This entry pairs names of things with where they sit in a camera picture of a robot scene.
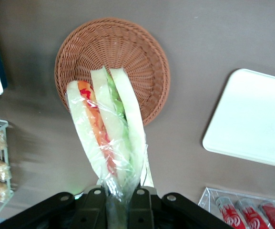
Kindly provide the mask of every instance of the gray table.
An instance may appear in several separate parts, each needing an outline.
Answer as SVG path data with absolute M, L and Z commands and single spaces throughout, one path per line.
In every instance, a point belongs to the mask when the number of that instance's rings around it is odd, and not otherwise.
M 171 68 L 168 101 L 145 127 L 159 195 L 197 202 L 206 186 L 275 198 L 275 167 L 210 153 L 202 138 L 231 71 L 275 75 L 275 1 L 271 0 L 0 0 L 0 52 L 9 87 L 0 119 L 10 122 L 14 198 L 7 218 L 61 191 L 97 181 L 54 85 L 64 39 L 100 17 L 142 25 Z

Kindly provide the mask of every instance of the brown woven basket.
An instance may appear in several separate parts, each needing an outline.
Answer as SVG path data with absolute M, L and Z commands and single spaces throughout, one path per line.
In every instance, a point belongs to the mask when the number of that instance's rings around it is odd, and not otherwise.
M 124 68 L 140 105 L 143 124 L 163 108 L 170 87 L 167 58 L 159 43 L 141 26 L 118 18 L 103 18 L 75 29 L 63 42 L 55 64 L 59 96 L 68 109 L 66 86 L 91 81 L 90 70 Z

